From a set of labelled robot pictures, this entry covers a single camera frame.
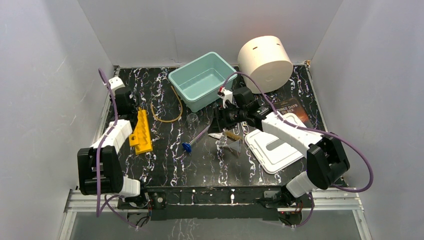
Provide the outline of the clear glass beaker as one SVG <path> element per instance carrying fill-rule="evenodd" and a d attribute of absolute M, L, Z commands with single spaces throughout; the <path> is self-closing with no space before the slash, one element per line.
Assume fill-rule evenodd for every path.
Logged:
<path fill-rule="evenodd" d="M 189 130 L 195 130 L 199 125 L 199 117 L 196 113 L 189 113 L 186 116 L 186 124 Z"/>

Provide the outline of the blue-tipped glass rod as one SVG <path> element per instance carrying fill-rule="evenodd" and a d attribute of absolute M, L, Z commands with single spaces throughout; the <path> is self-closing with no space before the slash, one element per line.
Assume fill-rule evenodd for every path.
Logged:
<path fill-rule="evenodd" d="M 183 142 L 181 145 L 186 153 L 189 155 L 192 152 L 192 145 L 210 128 L 208 125 L 204 130 L 202 130 L 196 137 L 194 137 L 190 142 Z"/>

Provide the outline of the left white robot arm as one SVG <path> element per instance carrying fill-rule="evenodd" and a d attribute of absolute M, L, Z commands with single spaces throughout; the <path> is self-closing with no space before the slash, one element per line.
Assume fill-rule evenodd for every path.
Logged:
<path fill-rule="evenodd" d="M 103 134 L 106 137 L 103 142 L 100 137 L 93 145 L 81 148 L 77 153 L 79 189 L 83 195 L 96 195 L 97 182 L 100 182 L 101 194 L 130 197 L 135 207 L 144 208 L 149 203 L 149 194 L 141 189 L 139 180 L 124 176 L 118 157 L 120 148 L 137 125 L 136 104 L 126 86 L 113 93 L 118 115 L 116 126 L 112 128 L 115 122 L 111 121 Z"/>

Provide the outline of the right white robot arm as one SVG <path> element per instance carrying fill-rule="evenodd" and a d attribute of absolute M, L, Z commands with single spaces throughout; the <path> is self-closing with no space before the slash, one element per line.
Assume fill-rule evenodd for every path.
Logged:
<path fill-rule="evenodd" d="M 350 169 L 350 163 L 337 135 L 303 127 L 279 113 L 271 103 L 259 104 L 251 90 L 234 91 L 220 87 L 217 92 L 222 105 L 216 106 L 209 133 L 231 130 L 246 122 L 262 133 L 272 135 L 290 145 L 306 159 L 306 170 L 282 188 L 282 202 L 295 207 L 302 195 L 316 189 L 326 190 Z"/>

